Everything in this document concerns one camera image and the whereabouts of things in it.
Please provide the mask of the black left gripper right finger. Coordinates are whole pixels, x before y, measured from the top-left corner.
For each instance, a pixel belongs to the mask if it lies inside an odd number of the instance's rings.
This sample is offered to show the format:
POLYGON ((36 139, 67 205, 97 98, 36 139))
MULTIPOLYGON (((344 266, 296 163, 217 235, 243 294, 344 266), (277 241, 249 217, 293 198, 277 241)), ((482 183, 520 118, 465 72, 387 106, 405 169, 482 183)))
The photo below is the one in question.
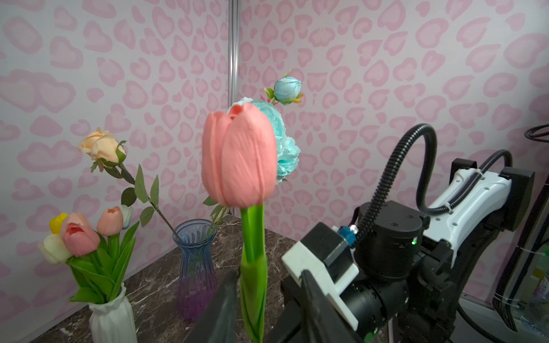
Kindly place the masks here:
POLYGON ((311 271, 304 270, 300 281, 303 341, 360 342, 329 303, 311 271))

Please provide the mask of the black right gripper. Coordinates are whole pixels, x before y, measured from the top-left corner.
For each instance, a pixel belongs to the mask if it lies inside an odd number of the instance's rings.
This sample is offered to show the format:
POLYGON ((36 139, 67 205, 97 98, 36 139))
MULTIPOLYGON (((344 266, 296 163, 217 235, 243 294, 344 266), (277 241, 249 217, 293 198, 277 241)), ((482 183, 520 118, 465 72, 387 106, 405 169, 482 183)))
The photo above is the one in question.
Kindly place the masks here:
POLYGON ((298 300, 289 301, 267 342, 326 342, 326 298, 312 274, 301 274, 298 300))

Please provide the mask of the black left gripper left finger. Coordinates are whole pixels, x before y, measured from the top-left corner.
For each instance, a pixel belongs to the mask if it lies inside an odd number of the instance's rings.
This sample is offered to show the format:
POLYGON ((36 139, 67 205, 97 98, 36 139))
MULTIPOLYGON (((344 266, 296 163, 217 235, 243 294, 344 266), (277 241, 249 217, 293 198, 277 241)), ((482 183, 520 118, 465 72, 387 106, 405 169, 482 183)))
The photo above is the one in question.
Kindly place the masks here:
POLYGON ((239 276, 238 271, 228 272, 184 343, 234 342, 239 276))

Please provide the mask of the pink tulip stem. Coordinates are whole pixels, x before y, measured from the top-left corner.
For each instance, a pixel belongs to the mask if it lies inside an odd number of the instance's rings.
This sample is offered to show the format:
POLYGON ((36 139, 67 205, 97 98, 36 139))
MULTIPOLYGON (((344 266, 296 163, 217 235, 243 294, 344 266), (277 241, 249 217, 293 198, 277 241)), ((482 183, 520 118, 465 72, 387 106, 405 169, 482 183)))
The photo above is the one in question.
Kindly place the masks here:
POLYGON ((263 342, 268 279, 264 202, 277 182, 277 143, 270 120, 254 104, 236 104, 207 116, 202 181, 217 204, 240 209, 242 317, 251 340, 263 342))

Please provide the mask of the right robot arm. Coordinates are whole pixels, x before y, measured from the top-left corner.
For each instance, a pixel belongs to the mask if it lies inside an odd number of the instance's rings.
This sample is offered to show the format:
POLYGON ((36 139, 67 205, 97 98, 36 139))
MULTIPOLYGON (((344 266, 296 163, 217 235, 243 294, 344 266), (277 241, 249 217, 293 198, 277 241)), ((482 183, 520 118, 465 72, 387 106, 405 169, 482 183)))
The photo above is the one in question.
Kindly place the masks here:
POLYGON ((319 223, 283 256, 285 308, 269 342, 369 342, 394 321, 401 342, 449 342, 461 293, 501 231, 516 230, 532 171, 480 176, 454 210, 429 217, 386 203, 364 247, 354 227, 319 223))

